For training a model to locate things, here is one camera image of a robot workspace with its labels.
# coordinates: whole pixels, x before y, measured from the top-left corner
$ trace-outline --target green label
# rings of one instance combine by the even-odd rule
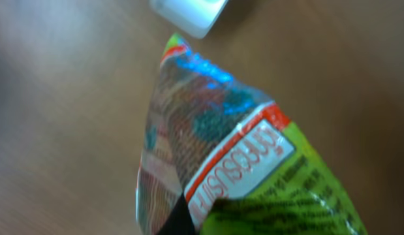
[[[341,184],[296,124],[283,130],[296,151],[248,197],[217,200],[200,233],[367,234]]]

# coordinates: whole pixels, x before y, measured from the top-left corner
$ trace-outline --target snack bag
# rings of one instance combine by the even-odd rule
[[[183,203],[193,231],[179,219],[170,234],[367,234],[344,188],[273,99],[179,35],[161,61],[136,198],[144,234],[159,233]]]

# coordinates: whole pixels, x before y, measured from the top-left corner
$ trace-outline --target wood grain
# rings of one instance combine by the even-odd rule
[[[144,0],[0,0],[0,234],[139,234]],[[370,234],[404,231],[404,0],[233,0],[196,51],[281,105]]]

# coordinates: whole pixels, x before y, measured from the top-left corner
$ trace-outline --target wooden table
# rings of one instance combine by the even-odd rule
[[[0,235],[138,234],[176,30],[144,0],[0,0]],[[296,120],[370,234],[404,234],[404,0],[233,0],[189,41]]]

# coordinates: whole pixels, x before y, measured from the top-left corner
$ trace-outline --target colorful packaging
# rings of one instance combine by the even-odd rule
[[[136,216],[156,234],[179,197],[201,234],[367,234],[294,122],[174,35],[161,61]]]

